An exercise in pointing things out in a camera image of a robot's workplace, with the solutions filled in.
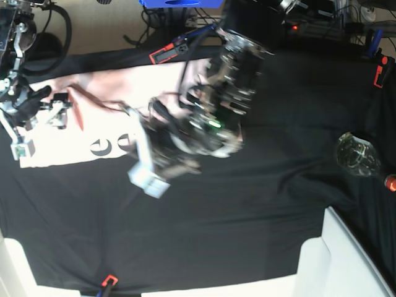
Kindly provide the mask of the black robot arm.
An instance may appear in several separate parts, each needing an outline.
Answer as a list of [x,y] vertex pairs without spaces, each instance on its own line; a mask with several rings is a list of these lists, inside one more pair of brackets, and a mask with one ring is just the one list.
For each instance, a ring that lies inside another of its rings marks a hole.
[[[43,76],[64,61],[72,38],[72,23],[65,9],[52,1],[4,1],[1,6],[1,111],[13,125],[23,127],[43,109],[41,100],[50,87],[32,90],[27,78]],[[26,68],[45,31],[37,32],[33,8],[58,13],[65,21],[66,38],[63,49],[49,68],[33,71]]]

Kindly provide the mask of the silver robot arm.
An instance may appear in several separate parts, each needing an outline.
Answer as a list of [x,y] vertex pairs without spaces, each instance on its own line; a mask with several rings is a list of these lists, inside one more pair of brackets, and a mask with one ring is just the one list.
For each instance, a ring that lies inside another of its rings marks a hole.
[[162,180],[200,170],[197,157],[226,158],[243,143],[240,120],[256,93],[260,67],[281,37],[295,1],[230,1],[225,15],[212,26],[223,48],[207,66],[206,81],[180,88],[177,118],[158,99],[150,112],[157,119],[142,123],[144,138],[137,149],[142,167]]

